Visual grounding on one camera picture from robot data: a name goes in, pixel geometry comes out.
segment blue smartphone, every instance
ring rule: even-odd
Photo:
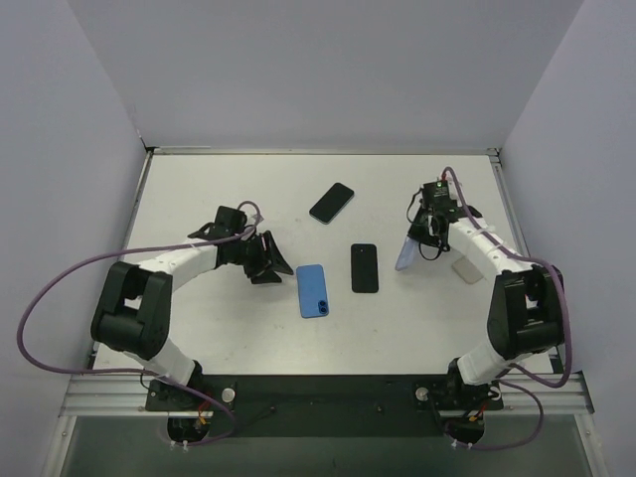
[[[322,265],[302,265],[296,268],[300,316],[315,318],[329,314],[325,270]]]

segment white table surface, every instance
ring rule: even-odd
[[[287,262],[321,263],[330,313],[303,319],[295,276],[252,285],[233,265],[208,272],[173,295],[170,337],[207,374],[443,374],[486,338],[491,287],[467,285],[451,269],[452,251],[394,266],[418,186],[455,168],[465,195],[510,245],[513,236],[487,156],[157,155],[132,229],[130,247],[179,243],[215,217],[217,207],[258,203]],[[328,226],[311,206],[342,182],[356,196]],[[350,246],[378,247],[380,291],[351,291]],[[134,255],[128,261],[148,258]],[[100,346],[96,368],[130,366]],[[547,354],[527,360],[550,373]]]

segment black mount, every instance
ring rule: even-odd
[[[457,359],[448,365],[446,379],[441,383],[433,383],[427,402],[421,402],[422,410],[428,410],[439,431],[466,443],[475,443],[484,435],[484,410],[500,410],[503,408],[499,385],[494,382],[487,385],[470,386],[464,384],[457,367]],[[441,410],[449,408],[463,411],[461,415],[442,417]]]
[[[202,240],[226,239],[243,233],[246,224],[247,216],[244,212],[221,206],[214,222],[208,222],[188,237]],[[247,239],[218,245],[217,266],[227,263],[242,265],[245,275],[255,285],[282,282],[276,273],[294,274],[278,250],[270,231],[264,234],[254,233]]]
[[[446,375],[391,376],[208,376],[200,375],[198,390],[221,401],[237,419],[238,437],[362,437],[439,435],[429,400],[417,390],[429,390],[438,410],[472,408],[486,400],[489,410],[503,408],[489,399],[490,386],[468,387],[455,399]],[[147,395],[148,411],[197,410],[202,400],[155,380]],[[230,401],[223,401],[231,389]],[[213,434],[230,430],[223,412],[211,419]],[[195,417],[168,419],[168,431],[177,442],[195,442],[203,428]]]
[[[429,182],[421,189],[419,209],[411,222],[407,235],[423,245],[450,251],[448,230],[450,224],[466,217],[457,201],[450,198],[447,181]],[[482,215],[472,206],[470,212],[477,219]]]

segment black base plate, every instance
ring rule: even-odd
[[[201,376],[199,381],[200,390],[218,401],[224,389],[235,390],[227,404],[238,423],[233,435],[245,437],[437,435],[428,402],[417,400],[415,390],[427,388],[439,410],[464,410],[444,395],[445,382],[445,375]],[[146,410],[196,410],[200,403],[155,380]],[[489,402],[489,410],[501,408],[501,400]],[[230,427],[224,413],[215,412],[212,433]]]

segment black smartphone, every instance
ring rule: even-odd
[[[372,243],[351,245],[351,289],[354,293],[378,293],[378,249]]]
[[[353,197],[354,191],[337,182],[309,210],[309,215],[318,222],[329,224]]]

